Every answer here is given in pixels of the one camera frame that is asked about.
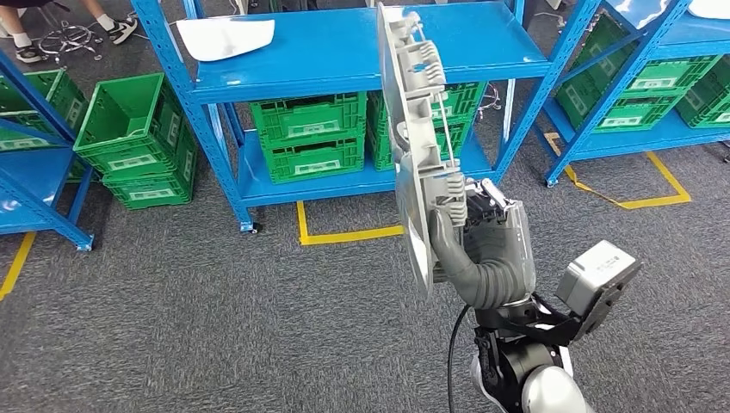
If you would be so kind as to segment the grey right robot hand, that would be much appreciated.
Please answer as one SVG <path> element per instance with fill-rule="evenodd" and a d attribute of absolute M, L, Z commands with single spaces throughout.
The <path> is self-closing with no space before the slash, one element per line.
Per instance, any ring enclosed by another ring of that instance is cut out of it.
<path fill-rule="evenodd" d="M 477 263 L 494 260 L 510 264 L 527 292 L 535 290 L 536 275 L 529 222 L 522 202 L 504 195 L 490 179 L 467 178 L 466 221 L 451 228 L 459 245 Z"/>

